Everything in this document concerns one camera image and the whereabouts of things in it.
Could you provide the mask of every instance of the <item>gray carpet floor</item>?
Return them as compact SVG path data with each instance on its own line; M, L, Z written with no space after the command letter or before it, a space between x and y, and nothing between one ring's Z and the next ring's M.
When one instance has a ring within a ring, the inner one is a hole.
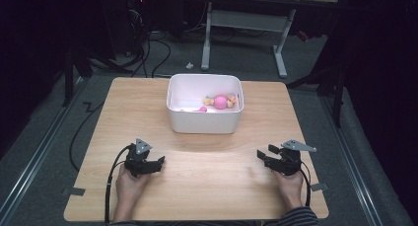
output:
M306 42L296 37L288 37L283 57L288 70L288 78L281 79L272 55L270 42L277 35L221 35L214 37L210 69L207 73L235 75L241 80L277 81L290 83L311 72L326 38L313 38ZM153 38L170 46L171 54L156 74L159 76L176 73L200 73L203 37L199 33L182 38L173 38L155 34ZM169 49L162 43L151 42L149 58L146 61L147 75L168 55ZM125 57L119 57L123 63ZM185 68L188 62L194 64ZM67 222L63 212L68 195L63 194L71 188L77 178L69 159L69 148L74 135L84 119L90 114L86 103L94 109L105 100L109 85L114 77L128 76L110 70L95 69L90 80L81 82L78 96L71 109L51 140L47 155L41 161L35 177L30 179L29 187L19 198L19 204L12 208L6 225L103 225L103 222ZM144 77L141 68L137 77ZM304 85L289 90L298 121L307 144L317 148L312 153L315 170L322 183L329 186L324 196L329 208L329 216L320 220L320 225L412 225L408 215L398 202L382 167L377 161L356 118L349 94L344 93L344 105L341 112L342 127L336 129L329 119L326 104L332 97L318 97L315 85ZM62 112L64 101L64 79L58 80L51 94L38 106L24 131L11 150L0 161L0 202L6 202L15 183L24 172L43 137L54 119ZM100 110L95 112L81 128L75 138L72 153L77 166L80 166L90 138L94 132ZM367 210L359 199L350 171L345 164L341 151L341 134L361 173L368 194L376 206L381 222L373 224Z

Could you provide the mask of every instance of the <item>white plastic bin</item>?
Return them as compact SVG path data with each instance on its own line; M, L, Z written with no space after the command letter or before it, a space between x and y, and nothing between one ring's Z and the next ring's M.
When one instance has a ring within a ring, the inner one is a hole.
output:
M218 110L205 106L206 96L234 94L237 101L231 108ZM167 107L172 129L180 133L233 133L244 109L244 95L240 80L229 75L177 74L169 84ZM201 107L206 113L197 112Z

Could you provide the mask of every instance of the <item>wooden table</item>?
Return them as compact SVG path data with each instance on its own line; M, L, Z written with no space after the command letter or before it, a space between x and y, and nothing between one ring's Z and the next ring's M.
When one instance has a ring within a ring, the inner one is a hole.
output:
M168 79L116 78L64 212L69 221L103 221L105 184L119 151L137 137L153 145L148 157L166 156L138 201L135 220L276 219L285 212L276 180L256 150L296 139L305 142L286 86L279 82L242 81L244 110L233 134L183 134L172 130L166 104ZM310 155L302 159L317 176ZM110 217L116 204L114 171ZM306 192L303 187L303 202ZM311 207L319 218L328 214L321 191Z

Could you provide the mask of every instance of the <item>desk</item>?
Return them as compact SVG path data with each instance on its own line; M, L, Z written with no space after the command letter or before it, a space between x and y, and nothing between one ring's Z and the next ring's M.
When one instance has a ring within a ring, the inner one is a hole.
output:
M277 219L283 214L276 180L256 158L256 150L268 153L268 144L279 146L289 139L304 142L286 86L242 81L245 108L239 126L233 134L220 135L174 132L166 105L168 86L168 79L157 78L112 82L74 185L86 191L70 196L65 219L104 220L110 167L119 151L137 137L153 145L149 160L164 155L166 163L148 182L134 209L135 220ZM316 184L309 153L302 152L302 159ZM110 217L116 204L117 172ZM319 218L328 215L321 191L313 192L311 207Z
M336 3L338 0L309 0L315 2ZM292 26L296 10L290 10L288 16L267 16L252 13L231 12L223 10L212 10L212 3L208 5L206 16L206 35L202 52L202 70L209 69L210 63L210 33L212 26L231 27L238 29L249 29L280 33L277 45L274 45L273 54L276 59L279 76L287 77L287 71L282 57L282 49L288 32Z
M244 5L244 6L247 6L247 7L250 7L252 5L263 5L263 6L280 5L282 7L288 8L291 11L291 13L289 14L290 16L293 15L292 10L294 10L294 9L296 9L296 10L299 10L299 9L304 9L304 10L315 9L315 10L322 10L324 12L332 11L332 12L335 12L335 13L341 14L341 15L345 15L345 14L358 15L358 14L360 14L360 12L366 11L366 9L364 7L360 7L360 6L347 6L347 5L342 6L342 5L339 5L338 3L336 3L338 0L194 0L194 1L217 2L217 3L234 3L234 4L241 4L241 5ZM287 25L287 27L290 28L291 25L289 23L288 17L286 17L286 19L284 21L285 21L285 24ZM346 28L342 28L342 29L343 29L342 30L343 33L339 33L338 35L336 35L336 37L346 38ZM274 55L275 55L275 58L276 58L276 63L278 65L279 74L281 73L280 72L280 64L283 63L282 67L284 67L284 62L283 62L283 59L281 57L281 48L282 48L282 46L284 44L284 41L285 41L283 38L286 38L286 36L283 36L282 39L281 39L280 44L278 44L277 46L274 47ZM206 41L209 41L209 39L205 40L205 44L203 45L203 53L208 52L207 47L209 47L209 45L210 45L209 42L206 42ZM328 41L325 45L325 48L328 48L328 44L329 44L329 39L328 39ZM330 60L333 58L334 53L337 50L337 49L335 49L335 47L340 46L340 45L337 45L337 44L338 44L338 42L334 42L333 44L331 44L329 46L330 49L326 50L327 53L331 53L330 55L328 55L328 54L324 55L324 52L322 52L320 57L318 58L318 62L316 63L315 66L324 67L324 68L329 66L330 63L331 63ZM67 67L66 70L67 71L70 70L70 71L67 72L68 74L66 74L66 78L69 81L66 82L67 86L66 86L66 89L65 89L65 92L66 92L65 104L70 102L70 100L73 96L73 88L72 88L72 84L71 84L72 83L72 80L71 80L72 79L72 75L71 75L72 74L71 73L72 72L71 71L71 69L72 69L72 65L71 65L72 64L71 63L72 59L73 59L73 57L68 57L69 62L67 62L67 66L66 66ZM207 67L209 67L209 55L202 55L202 64L205 64L205 63L207 63ZM280 76L286 77L287 76L286 70L285 69L282 69L282 70L284 72L282 72L282 74L280 74ZM334 77L330 77L330 78L326 77L326 78L327 79L332 79L333 81L338 80ZM293 82L288 87L289 88L294 88L294 87L297 87L297 86L299 86L301 84L304 84L304 83L306 83L306 79L301 79L301 80L298 80L296 82ZM336 99L335 104L337 106L340 106L341 100ZM339 112L336 112L335 115L336 115L335 119L338 120L339 119Z

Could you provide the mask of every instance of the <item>black cable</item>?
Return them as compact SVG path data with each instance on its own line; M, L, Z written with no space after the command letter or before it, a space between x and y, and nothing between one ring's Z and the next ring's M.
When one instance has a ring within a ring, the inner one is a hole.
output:
M301 170L302 175L304 176L305 181L307 182L307 201L305 201L305 206L311 205L311 182L308 180L307 175L303 170Z
M199 22L197 22L196 26L194 26L192 29L183 31L182 33L184 35L186 35L186 33L189 33L189 32L194 32L194 31L198 31L198 30L200 30L202 28L206 28L205 26L201 26L201 24L203 22L203 19L205 18L205 15L207 14L206 13L207 8L208 8L208 2L205 3L205 6L204 6L203 11L202 11L202 16L200 17Z
M126 70L125 68L138 63L144 57L144 49L141 45L141 42L145 39L145 36L148 34L149 27L150 27L149 20L145 20L145 22L143 23L143 26L141 26L141 29L139 30L139 32L135 33L134 47L138 47L138 49L136 51L135 57L132 60L130 60L130 61L124 63L124 64L117 65L117 64L111 62L110 60L101 58L101 57L99 57L98 55L96 55L92 52L88 52L89 56L93 56L93 58L97 59L100 63L104 64L105 66L101 66L101 65L93 62L92 60L90 61L91 65L95 66L97 68L100 68L100 69L111 68L111 69L115 69L116 71L122 71L122 72L125 72L125 73L129 72L129 70Z
M145 75L146 78L148 78L147 69L145 68L145 61L148 59L148 56L150 55L150 47L151 47L150 36L148 36L148 38L147 38L147 44L148 44L147 54L142 59L141 64L139 64L138 67L132 72L131 77L134 77L136 72L139 70L139 68L141 68L141 66L143 66L144 67L144 75Z
M104 103L105 102L102 102L101 104L99 104L94 110L92 110L89 113L88 116L86 116L86 118L84 118L83 122L80 124L80 126L77 129L77 131L74 133L73 139L71 140L71 144L70 144L70 148L69 148L69 156L70 156L71 165L73 165L74 169L77 172L80 172L80 169L76 166L76 164L74 163L74 160L73 160L73 145L74 145L74 141L76 140L76 137L77 137L78 133L80 132L80 130L84 126L84 124L87 122L87 120L90 118L90 116L92 116Z
M167 54L166 58L162 62L160 62L160 64L158 64L156 67L154 67L153 72L151 73L151 78L154 78L154 74L155 74L157 68L159 68L165 61L167 61L167 59L169 59L170 55L172 54L172 50L170 49L170 46L167 45L163 41L159 41L159 40L151 40L151 41L159 42L159 43L165 45L169 49L169 53Z
M90 51L90 50L86 49L85 47L80 46L80 50L83 51L86 54L87 57L93 57L94 59L98 60L102 64L106 65L107 67L109 67L109 68L111 68L115 71L119 71L119 72L122 72L122 73L130 73L130 71L126 70L124 67L121 67L121 66L117 65L116 63L101 57L100 55L94 53L93 51Z
M310 179L310 183L311 183L311 171L310 171L310 169L308 168L308 166L307 166L304 162L302 162L302 164L304 164L305 168L306 168L306 169L307 169L307 171L308 171L308 177L309 177L309 179Z
M109 222L110 222L108 215L109 215L109 209L110 209L110 188L111 188L111 180L113 179L113 171L117 165L119 165L120 163L123 163L123 162L117 163L117 161L119 160L120 155L122 155L123 152L129 149L129 147L130 145L123 148L117 155L116 159L114 159L113 165L111 166L110 173L107 178L107 184L105 187L105 198L104 198L104 224L105 225L109 225Z

